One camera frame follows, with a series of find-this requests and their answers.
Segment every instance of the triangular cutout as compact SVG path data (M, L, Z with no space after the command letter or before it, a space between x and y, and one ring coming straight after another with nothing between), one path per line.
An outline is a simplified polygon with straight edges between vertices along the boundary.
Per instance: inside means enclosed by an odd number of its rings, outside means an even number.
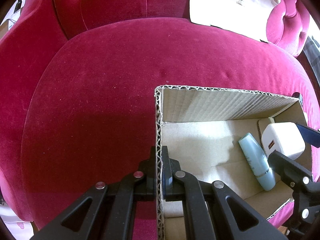
M61 225L71 229L74 232L78 232L82 226L84 218L88 213L91 203L92 198L85 199L62 221Z
M228 197L227 202L240 231L246 231L258 224L258 219L237 203L236 200Z

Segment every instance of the cardboard box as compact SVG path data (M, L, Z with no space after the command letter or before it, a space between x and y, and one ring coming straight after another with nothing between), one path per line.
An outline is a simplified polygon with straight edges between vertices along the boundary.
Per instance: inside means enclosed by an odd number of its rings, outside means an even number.
M224 88L160 86L156 97L158 237L184 239L181 202L164 202L161 185L161 147L180 162L181 169L199 180L221 180L266 219L292 197L276 176L276 186L264 191L252 173L238 140L250 132L261 144L271 122L307 125L297 98ZM311 146L296 160L311 171Z

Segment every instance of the tube cap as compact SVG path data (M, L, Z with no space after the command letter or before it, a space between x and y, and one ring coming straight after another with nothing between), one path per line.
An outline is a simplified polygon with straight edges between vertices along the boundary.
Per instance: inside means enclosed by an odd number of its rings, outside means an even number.
M256 177L264 190L271 190L276 185L276 179L271 168L262 176Z

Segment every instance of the corrugated cardboard edge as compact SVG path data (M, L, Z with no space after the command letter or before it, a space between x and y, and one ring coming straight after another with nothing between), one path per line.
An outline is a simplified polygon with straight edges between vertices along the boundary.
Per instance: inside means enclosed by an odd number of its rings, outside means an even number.
M164 213L163 213L163 194L162 194L162 145L161 145L161 130L162 130L162 102L161 102L161 90L163 89L177 89L177 90L206 90L206 91L239 91L242 93L251 93L251 94L260 94L267 96L276 96L282 98L291 98L287 96L277 95L269 92L261 92L257 90L237 90L230 88L213 88L213 87L196 87L196 86L175 86L175 85L164 85L158 86L155 89L155 98L156 98L156 208L157 208L157 232L158 240L165 239L164 232ZM279 207L267 220L271 219L280 209L286 204L284 203Z

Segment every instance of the usb port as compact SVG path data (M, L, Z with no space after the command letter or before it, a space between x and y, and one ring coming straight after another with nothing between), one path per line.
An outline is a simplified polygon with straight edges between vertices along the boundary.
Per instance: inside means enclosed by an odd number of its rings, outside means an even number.
M271 149L271 147L272 147L273 145L275 145L275 141L274 141L274 140L272 140L272 142L270 142L270 144L268 145L269 150Z

